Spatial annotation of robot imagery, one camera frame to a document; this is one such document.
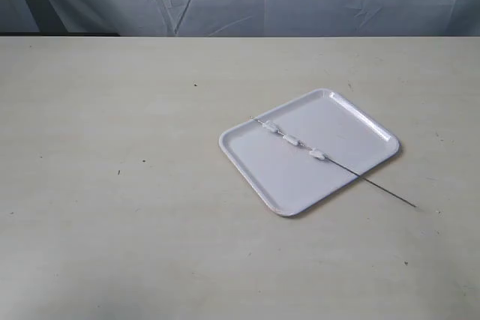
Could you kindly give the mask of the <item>white piece skewer tip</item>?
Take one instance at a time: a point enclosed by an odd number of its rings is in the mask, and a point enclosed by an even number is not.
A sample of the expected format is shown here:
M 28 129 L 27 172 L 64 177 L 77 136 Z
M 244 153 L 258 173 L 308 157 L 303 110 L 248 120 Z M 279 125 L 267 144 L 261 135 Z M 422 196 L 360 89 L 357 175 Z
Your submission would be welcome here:
M 262 127 L 267 129 L 271 133 L 279 133 L 280 132 L 279 126 L 277 126 L 276 123 L 274 123 L 273 121 L 270 121 L 270 120 L 263 122 Z

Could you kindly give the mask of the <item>thin metal skewer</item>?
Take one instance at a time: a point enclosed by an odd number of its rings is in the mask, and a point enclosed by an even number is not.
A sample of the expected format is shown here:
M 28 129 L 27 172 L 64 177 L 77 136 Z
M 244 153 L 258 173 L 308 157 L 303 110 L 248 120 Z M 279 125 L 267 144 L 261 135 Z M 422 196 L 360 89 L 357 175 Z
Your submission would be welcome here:
M 253 117 L 253 116 L 251 116 L 250 119 L 253 120 L 253 121 L 255 121 L 255 122 L 257 122 L 257 123 L 260 124 L 261 126 L 262 126 L 263 122 L 265 122 L 265 121 L 260 120 L 259 118 Z M 283 132 L 280 127 L 279 127 L 279 129 L 280 129 L 280 132 L 279 132 L 279 133 L 273 133 L 273 134 L 275 134 L 276 136 L 279 136 L 280 138 L 282 138 L 282 140 L 284 140 L 284 139 L 283 139 L 283 135 L 284 135 L 284 134 L 288 134 L 288 133 Z M 304 142 L 301 141 L 300 139 L 298 139 L 298 140 L 300 141 L 299 146 L 294 146 L 294 145 L 292 145 L 292 146 L 297 147 L 297 148 L 302 148 L 302 149 L 306 150 L 307 152 L 309 152 L 309 150 L 313 149 L 312 147 L 310 147 L 309 145 L 307 145 L 306 143 L 304 143 Z M 372 186 L 380 189 L 381 191 L 389 194 L 390 196 L 393 196 L 393 197 L 395 197 L 396 199 L 401 200 L 403 203 L 405 203 L 405 204 L 407 204 L 407 205 L 409 205 L 409 206 L 411 206 L 411 207 L 413 207 L 413 208 L 417 208 L 417 207 L 418 207 L 417 205 L 413 204 L 412 202 L 406 200 L 404 197 L 399 196 L 399 195 L 397 195 L 396 193 L 393 193 L 393 192 L 390 191 L 390 190 L 387 190 L 387 189 L 384 188 L 383 186 L 381 186 L 381 185 L 373 182 L 372 180 L 366 178 L 364 175 L 361 175 L 361 174 L 359 174 L 359 173 L 351 170 L 350 168 L 346 167 L 345 165 L 343 165 L 343 164 L 341 164 L 341 163 L 333 160 L 333 159 L 332 159 L 330 156 L 328 156 L 325 152 L 323 152 L 323 153 L 327 156 L 327 159 L 326 159 L 326 160 L 318 160 L 318 161 L 323 161 L 323 162 L 332 163 L 332 164 L 334 164 L 335 166 L 337 166 L 337 167 L 339 167 L 339 168 L 347 171 L 348 173 L 356 176 L 357 179 L 362 179 L 363 181 L 366 181 L 366 182 L 369 183 L 370 185 L 372 185 Z

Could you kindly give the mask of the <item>white skewer piece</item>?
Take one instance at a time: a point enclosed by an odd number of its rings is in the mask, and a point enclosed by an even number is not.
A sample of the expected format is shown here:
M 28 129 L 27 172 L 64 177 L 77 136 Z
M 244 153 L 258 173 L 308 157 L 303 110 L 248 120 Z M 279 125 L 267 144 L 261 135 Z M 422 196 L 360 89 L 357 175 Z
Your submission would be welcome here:
M 284 134 L 283 139 L 286 140 L 289 144 L 294 146 L 299 146 L 300 141 L 290 134 Z

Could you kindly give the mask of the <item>white piece skewer handle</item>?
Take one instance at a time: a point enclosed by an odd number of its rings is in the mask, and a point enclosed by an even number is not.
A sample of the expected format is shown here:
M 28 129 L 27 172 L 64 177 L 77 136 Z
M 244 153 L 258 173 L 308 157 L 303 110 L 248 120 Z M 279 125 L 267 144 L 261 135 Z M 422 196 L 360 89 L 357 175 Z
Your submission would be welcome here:
M 316 158 L 318 160 L 326 160 L 327 159 L 327 156 L 319 149 L 317 148 L 313 148 L 311 150 L 309 150 L 309 155 L 313 158 Z

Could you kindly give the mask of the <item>white rectangular plastic tray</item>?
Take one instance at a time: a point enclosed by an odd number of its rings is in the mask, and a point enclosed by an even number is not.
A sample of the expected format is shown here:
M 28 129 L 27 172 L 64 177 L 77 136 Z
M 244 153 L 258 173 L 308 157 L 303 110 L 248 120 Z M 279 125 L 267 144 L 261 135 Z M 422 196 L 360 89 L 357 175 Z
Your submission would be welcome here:
M 398 138 L 339 93 L 318 88 L 261 115 L 283 132 L 363 175 L 395 156 Z M 329 162 L 263 129 L 253 120 L 219 138 L 219 146 L 261 200 L 290 217 L 324 200 L 356 179 Z

